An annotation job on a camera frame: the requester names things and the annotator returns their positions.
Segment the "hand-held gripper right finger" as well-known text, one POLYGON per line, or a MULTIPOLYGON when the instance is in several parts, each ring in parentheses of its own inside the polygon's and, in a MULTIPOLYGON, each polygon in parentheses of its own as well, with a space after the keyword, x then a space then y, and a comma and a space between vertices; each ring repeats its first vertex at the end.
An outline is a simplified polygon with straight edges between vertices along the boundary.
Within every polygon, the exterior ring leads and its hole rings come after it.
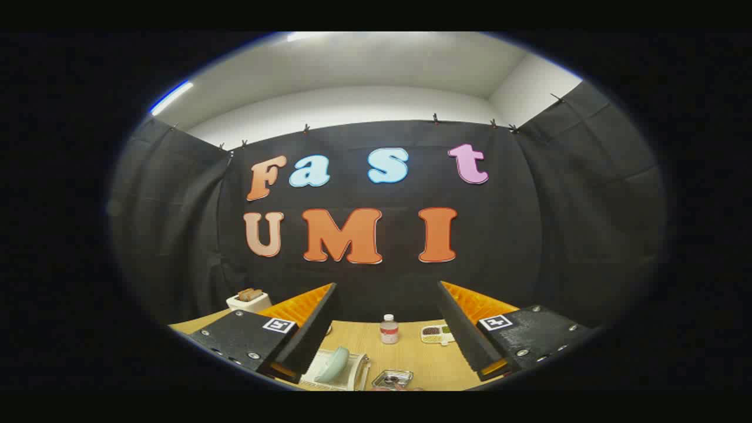
POLYGON ((482 382, 539 367, 593 334, 539 304, 518 308, 446 281, 437 289, 441 316, 482 382))

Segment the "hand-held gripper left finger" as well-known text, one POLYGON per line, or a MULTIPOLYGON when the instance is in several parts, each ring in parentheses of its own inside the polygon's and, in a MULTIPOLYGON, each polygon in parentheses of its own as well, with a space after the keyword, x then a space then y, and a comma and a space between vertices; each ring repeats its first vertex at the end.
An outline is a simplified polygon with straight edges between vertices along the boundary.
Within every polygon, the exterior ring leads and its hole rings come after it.
POLYGON ((337 288, 325 284, 263 311, 231 311, 186 338, 246 371, 296 384, 340 308, 337 288))

